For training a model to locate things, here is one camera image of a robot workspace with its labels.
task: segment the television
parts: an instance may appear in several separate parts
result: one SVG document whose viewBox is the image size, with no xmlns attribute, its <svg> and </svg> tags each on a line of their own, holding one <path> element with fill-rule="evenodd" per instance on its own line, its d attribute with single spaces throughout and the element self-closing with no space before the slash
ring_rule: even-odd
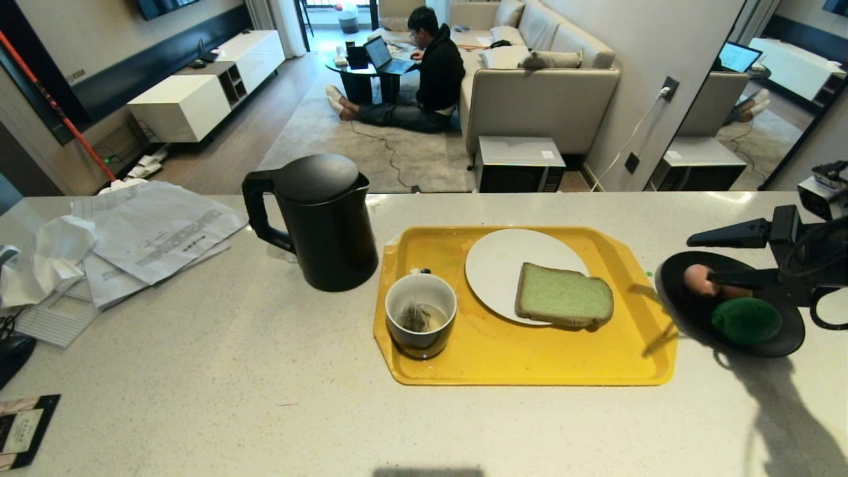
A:
<svg viewBox="0 0 848 477">
<path fill-rule="evenodd" d="M 848 0 L 828 0 L 824 3 L 822 9 L 832 14 L 848 17 Z"/>
<path fill-rule="evenodd" d="M 145 20 L 152 20 L 178 8 L 183 8 L 199 1 L 200 0 L 138 0 L 138 8 L 142 11 L 142 17 L 144 17 Z"/>
</svg>

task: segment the black electric kettle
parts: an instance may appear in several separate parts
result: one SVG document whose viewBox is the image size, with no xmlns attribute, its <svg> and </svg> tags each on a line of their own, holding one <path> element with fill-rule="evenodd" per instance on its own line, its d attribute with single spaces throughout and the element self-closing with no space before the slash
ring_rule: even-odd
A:
<svg viewBox="0 0 848 477">
<path fill-rule="evenodd" d="M 250 172 L 242 192 L 257 237 L 295 254 L 313 287 L 344 291 L 363 284 L 377 269 L 365 208 L 370 185 L 352 160 L 318 154 L 274 171 Z M 265 193 L 276 197 L 288 233 L 268 224 Z"/>
</svg>

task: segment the laptop screen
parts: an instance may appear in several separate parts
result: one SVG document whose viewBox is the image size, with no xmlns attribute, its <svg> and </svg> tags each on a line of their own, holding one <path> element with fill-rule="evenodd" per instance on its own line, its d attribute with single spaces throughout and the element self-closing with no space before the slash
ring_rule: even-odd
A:
<svg viewBox="0 0 848 477">
<path fill-rule="evenodd" d="M 761 51 L 726 42 L 718 58 L 721 59 L 724 68 L 745 73 L 761 54 Z"/>
<path fill-rule="evenodd" d="M 368 52 L 368 57 L 376 68 L 379 68 L 392 60 L 392 55 L 388 52 L 386 43 L 382 40 L 382 36 L 374 38 L 365 44 L 365 50 Z"/>
</svg>

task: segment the person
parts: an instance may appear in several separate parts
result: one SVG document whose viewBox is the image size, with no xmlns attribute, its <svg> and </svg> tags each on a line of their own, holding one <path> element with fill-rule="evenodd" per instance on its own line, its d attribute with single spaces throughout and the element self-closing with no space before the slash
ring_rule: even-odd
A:
<svg viewBox="0 0 848 477">
<path fill-rule="evenodd" d="M 450 116 L 460 97 L 465 76 L 462 58 L 450 39 L 450 28 L 438 26 L 432 8 L 418 7 L 406 22 L 410 37 L 422 51 L 411 58 L 421 61 L 421 84 L 416 104 L 354 104 L 338 88 L 326 87 L 330 107 L 342 121 L 359 119 L 377 126 L 396 126 L 411 131 L 440 132 L 450 126 Z"/>
<path fill-rule="evenodd" d="M 727 71 L 722 66 L 721 58 L 716 58 L 712 62 L 711 71 Z M 768 90 L 762 88 L 756 93 L 751 94 L 741 103 L 734 105 L 728 113 L 728 117 L 725 118 L 723 125 L 726 126 L 732 122 L 751 122 L 761 112 L 765 111 L 771 102 L 772 100 L 768 98 Z"/>
</svg>

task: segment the red broom handle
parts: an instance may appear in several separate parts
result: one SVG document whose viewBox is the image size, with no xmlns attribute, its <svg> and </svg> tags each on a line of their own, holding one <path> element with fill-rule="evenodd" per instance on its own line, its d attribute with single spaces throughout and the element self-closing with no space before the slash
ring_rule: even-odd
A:
<svg viewBox="0 0 848 477">
<path fill-rule="evenodd" d="M 56 101 L 53 99 L 52 96 L 50 96 L 50 92 L 48 92 L 47 89 L 44 88 L 42 83 L 40 81 L 38 81 L 38 78 L 36 78 L 36 75 L 32 73 L 32 70 L 30 70 L 30 67 L 26 65 L 26 62 L 24 61 L 24 59 L 21 58 L 20 55 L 18 54 L 18 50 L 14 49 L 14 47 L 12 46 L 12 43 L 10 43 L 8 41 L 8 39 L 6 38 L 6 35 L 3 34 L 3 31 L 0 31 L 0 43 L 2 43 L 4 47 L 6 47 L 6 49 L 8 50 L 8 53 L 12 55 L 12 58 L 14 59 L 15 63 L 17 63 L 18 66 L 20 66 L 20 68 L 27 75 L 27 77 L 30 78 L 30 81 L 32 81 L 32 84 L 36 85 L 36 87 L 38 88 L 38 91 L 40 91 L 42 93 L 42 96 L 44 96 L 44 98 L 50 104 L 50 107 L 53 108 L 53 110 L 56 111 L 56 113 L 59 115 L 59 118 L 62 119 L 62 122 L 64 123 L 65 127 L 67 127 L 68 130 L 70 131 L 70 133 L 73 134 L 74 137 L 76 137 L 76 140 L 79 141 L 80 144 L 82 144 L 82 148 L 84 148 L 86 150 L 86 152 L 88 152 L 88 155 L 90 155 L 92 157 L 92 159 L 94 159 L 94 162 L 98 165 L 98 167 L 100 167 L 100 170 L 103 171 L 103 174 L 106 174 L 106 177 L 109 178 L 110 182 L 117 181 L 118 178 L 114 176 L 112 171 L 109 170 L 109 168 L 106 166 L 106 164 L 103 162 L 103 160 L 100 159 L 100 156 L 98 155 L 98 153 L 96 153 L 94 151 L 94 148 L 92 148 L 92 145 L 82 136 L 82 134 L 79 132 L 79 130 L 76 129 L 76 126 L 74 126 L 74 123 L 70 122 L 70 119 L 68 119 L 68 116 L 64 115 L 64 111 L 62 111 L 62 109 L 59 108 L 59 105 L 56 104 Z"/>
</svg>

